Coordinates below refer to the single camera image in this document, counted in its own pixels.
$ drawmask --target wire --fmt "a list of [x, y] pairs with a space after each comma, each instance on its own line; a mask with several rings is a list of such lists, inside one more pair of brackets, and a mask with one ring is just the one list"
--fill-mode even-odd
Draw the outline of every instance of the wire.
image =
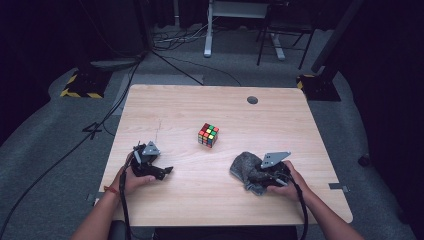
[[121, 56], [121, 57], [137, 57], [132, 55], [125, 55], [122, 54], [120, 51], [116, 51], [112, 46], [110, 46], [110, 44], [106, 41], [106, 39], [103, 37], [102, 33], [100, 32], [99, 28], [97, 27], [96, 23], [94, 22], [93, 18], [90, 16], [90, 13], [88, 12], [87, 8], [84, 6], [84, 4], [82, 3], [81, 0], [78, 0], [79, 4], [81, 5], [82, 9], [84, 10], [85, 14], [87, 15], [88, 19], [91, 22], [91, 25], [93, 25], [94, 29], [96, 30], [97, 35], [100, 37], [100, 39], [103, 41], [104, 44], [106, 44], [106, 46], [114, 53], [116, 53], [117, 55]]
[[224, 74], [226, 74], [226, 75], [228, 75], [228, 76], [230, 76], [232, 79], [234, 79], [234, 81], [236, 81], [237, 83], [238, 83], [238, 85], [241, 87], [241, 83], [233, 76], [233, 75], [231, 75], [231, 74], [229, 74], [228, 72], [225, 72], [225, 71], [222, 71], [222, 70], [219, 70], [219, 69], [216, 69], [216, 68], [213, 68], [213, 67], [209, 67], [209, 66], [205, 66], [205, 65], [202, 65], [202, 64], [198, 64], [198, 63], [194, 63], [194, 62], [190, 62], [190, 61], [186, 61], [186, 60], [181, 60], [181, 59], [178, 59], [178, 58], [174, 58], [174, 57], [167, 57], [167, 56], [162, 56], [163, 58], [170, 58], [170, 59], [174, 59], [174, 60], [176, 60], [176, 61], [180, 61], [180, 62], [186, 62], [186, 63], [190, 63], [190, 64], [193, 64], [193, 65], [196, 65], [196, 66], [200, 66], [200, 67], [205, 67], [205, 68], [209, 68], [209, 69], [212, 69], [212, 70], [215, 70], [215, 71], [218, 71], [218, 72], [221, 72], [221, 73], [224, 73]]
[[136, 239], [141, 239], [140, 237], [136, 236], [131, 229], [129, 214], [128, 214], [128, 206], [127, 206], [127, 201], [125, 199], [125, 183], [126, 183], [126, 177], [127, 177], [127, 169], [131, 166], [131, 161], [133, 160], [133, 158], [134, 158], [134, 153], [128, 155], [127, 160], [125, 161], [125, 164], [122, 167], [122, 173], [119, 176], [119, 196], [121, 198], [122, 211], [124, 212], [125, 238], [127, 240], [131, 240], [131, 236], [133, 236]]
[[140, 65], [140, 63], [142, 62], [143, 58], [140, 59], [140, 61], [137, 63], [136, 67], [134, 68], [131, 77], [128, 81], [128, 85], [125, 88], [124, 93], [122, 94], [121, 98], [119, 99], [119, 101], [112, 107], [112, 109], [109, 110], [109, 112], [106, 114], [106, 116], [103, 118], [103, 120], [98, 124], [95, 125], [94, 129], [88, 133], [80, 142], [78, 142], [69, 152], [67, 152], [62, 158], [60, 158], [56, 163], [54, 163], [51, 167], [49, 167], [43, 174], [41, 174], [25, 191], [24, 193], [19, 197], [19, 199], [16, 201], [16, 203], [13, 205], [12, 209], [9, 211], [9, 214], [6, 217], [6, 220], [3, 223], [3, 226], [1, 228], [0, 231], [0, 239], [2, 239], [3, 234], [6, 230], [6, 226], [10, 220], [10, 218], [12, 217], [12, 214], [15, 212], [16, 208], [18, 207], [18, 205], [21, 203], [21, 201], [24, 199], [24, 197], [28, 194], [29, 191], [31, 191], [31, 189], [38, 183], [41, 181], [41, 179], [43, 179], [53, 168], [55, 168], [59, 163], [61, 163], [63, 160], [65, 160], [71, 153], [73, 153], [79, 146], [81, 146], [81, 144], [83, 142], [85, 142], [85, 140], [87, 140], [92, 133], [94, 133], [101, 125], [103, 125], [103, 123], [113, 114], [114, 111], [116, 111], [116, 109], [118, 108], [118, 106], [121, 104], [122, 100], [124, 99], [124, 96], [127, 94], [129, 87], [131, 86], [131, 82], [132, 82], [132, 78], [134, 77], [134, 73], [137, 70], [138, 66]]
[[138, 60], [140, 59], [140, 57], [134, 57], [132, 62], [127, 62], [127, 63], [121, 63], [121, 64], [117, 64], [117, 65], [101, 65], [99, 64], [100, 61], [98, 62], [91, 62], [91, 65], [93, 65], [95, 68], [99, 69], [100, 71], [103, 72], [114, 72], [114, 71], [119, 71], [119, 70], [124, 70], [127, 68], [131, 68], [134, 67]]
[[153, 50], [152, 50], [152, 53], [153, 53], [154, 55], [156, 55], [157, 57], [159, 57], [160, 59], [162, 59], [164, 62], [168, 63], [168, 64], [169, 64], [170, 66], [172, 66], [173, 68], [175, 68], [177, 71], [179, 71], [179, 72], [183, 73], [184, 75], [186, 75], [187, 77], [189, 77], [189, 78], [193, 79], [195, 82], [197, 82], [197, 83], [198, 83], [198, 84], [200, 84], [201, 86], [204, 86], [204, 84], [203, 84], [203, 83], [199, 82], [197, 79], [195, 79], [194, 77], [190, 76], [188, 73], [186, 73], [186, 72], [184, 72], [183, 70], [179, 69], [179, 68], [178, 68], [178, 67], [176, 67], [174, 64], [172, 64], [172, 63], [170, 63], [168, 60], [166, 60], [164, 57], [162, 57], [161, 55], [159, 55], [159, 54], [155, 53]]
[[103, 129], [104, 129], [107, 133], [109, 133], [109, 135], [112, 135], [112, 136], [114, 136], [114, 137], [115, 137], [115, 134], [113, 134], [113, 133], [111, 133], [111, 132], [109, 132], [109, 131], [107, 130], [107, 128], [106, 128], [106, 126], [105, 126], [105, 123], [104, 123], [104, 122], [102, 123], [102, 125], [103, 125]]
[[299, 198], [300, 205], [302, 206], [304, 223], [303, 223], [303, 233], [302, 233], [302, 236], [300, 237], [300, 239], [304, 240], [306, 238], [306, 234], [308, 233], [308, 226], [309, 226], [308, 210], [306, 209], [305, 199], [303, 198], [302, 189], [300, 189], [299, 184], [297, 184], [294, 181], [293, 176], [290, 176], [289, 180], [293, 183], [294, 187], [296, 188], [297, 196]]
[[[186, 30], [186, 33], [182, 36], [178, 36], [178, 34], [181, 32], [181, 31], [178, 31], [177, 34], [175, 34], [172, 38], [168, 38], [168, 34], [166, 32], [165, 33], [158, 33], [158, 34], [165, 34], [167, 37], [165, 39], [159, 39], [157, 41], [153, 41], [154, 42], [153, 49], [156, 50], [156, 51], [175, 50], [178, 47], [180, 47], [181, 45], [183, 45], [184, 43], [191, 43], [191, 42], [194, 42], [194, 41], [196, 41], [200, 38], [204, 38], [204, 37], [206, 37], [206, 35], [201, 35], [201, 36], [198, 36], [198, 37], [196, 37], [196, 35], [200, 32], [204, 32], [206, 27], [208, 27], [208, 24], [205, 24], [200, 29], [195, 30], [194, 31], [195, 33], [191, 34], [191, 36], [188, 36], [187, 30]], [[164, 42], [169, 42], [167, 47], [156, 46], [157, 43], [164, 43]]]

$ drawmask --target chair leg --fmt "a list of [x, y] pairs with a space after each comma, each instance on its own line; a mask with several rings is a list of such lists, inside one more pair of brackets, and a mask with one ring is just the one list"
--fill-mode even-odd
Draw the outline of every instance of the chair leg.
[[261, 28], [261, 29], [259, 30], [258, 36], [256, 36], [256, 42], [258, 42], [259, 37], [260, 37], [260, 36], [261, 36], [261, 34], [262, 34], [262, 31], [263, 31], [263, 29]]
[[296, 44], [299, 42], [299, 40], [303, 37], [303, 33], [300, 34], [300, 36], [297, 38], [296, 42], [293, 43], [293, 47], [296, 46]]
[[312, 32], [310, 33], [308, 43], [306, 44], [306, 48], [305, 48], [305, 51], [304, 51], [303, 56], [302, 56], [302, 60], [300, 61], [300, 65], [299, 65], [299, 68], [298, 68], [299, 70], [302, 68], [303, 61], [305, 60], [306, 53], [308, 52], [308, 49], [309, 49], [309, 44], [311, 43], [312, 37], [314, 36], [314, 32], [315, 32], [315, 29], [312, 30]]
[[259, 50], [258, 61], [256, 62], [257, 66], [259, 66], [259, 63], [261, 62], [262, 50], [264, 49], [265, 37], [266, 37], [266, 34], [267, 34], [266, 30], [267, 29], [265, 28], [264, 31], [263, 31], [262, 40], [261, 40], [261, 49]]

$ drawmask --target table leg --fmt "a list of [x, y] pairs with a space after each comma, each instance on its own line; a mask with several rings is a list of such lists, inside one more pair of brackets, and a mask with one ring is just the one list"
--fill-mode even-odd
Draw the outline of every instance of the table leg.
[[213, 16], [213, 0], [209, 0], [208, 9], [208, 31], [206, 33], [205, 51], [203, 56], [210, 57], [212, 55], [212, 16]]

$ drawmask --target chair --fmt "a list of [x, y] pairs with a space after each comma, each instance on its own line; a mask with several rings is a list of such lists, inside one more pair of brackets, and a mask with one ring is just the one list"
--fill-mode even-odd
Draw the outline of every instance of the chair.
[[[262, 50], [267, 33], [294, 35], [299, 37], [294, 42], [292, 47], [286, 48], [281, 46], [281, 48], [304, 51], [298, 68], [300, 70], [315, 32], [315, 28], [312, 22], [314, 16], [312, 15], [313, 13], [308, 10], [306, 3], [301, 0], [273, 1], [270, 3], [267, 7], [267, 13], [264, 19], [263, 27], [259, 31], [259, 34], [256, 38], [256, 42], [259, 40], [259, 38], [261, 38], [261, 48], [256, 65], [259, 66], [261, 61]], [[306, 47], [295, 48], [296, 44], [304, 34], [309, 34]]]

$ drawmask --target forearm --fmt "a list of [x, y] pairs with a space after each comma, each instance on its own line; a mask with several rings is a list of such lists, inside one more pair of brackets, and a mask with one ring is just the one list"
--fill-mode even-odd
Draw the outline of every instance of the forearm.
[[106, 191], [71, 239], [107, 239], [112, 217], [118, 204], [119, 196]]
[[331, 210], [315, 193], [308, 193], [305, 202], [321, 227], [325, 238], [332, 239], [364, 239], [355, 229]]

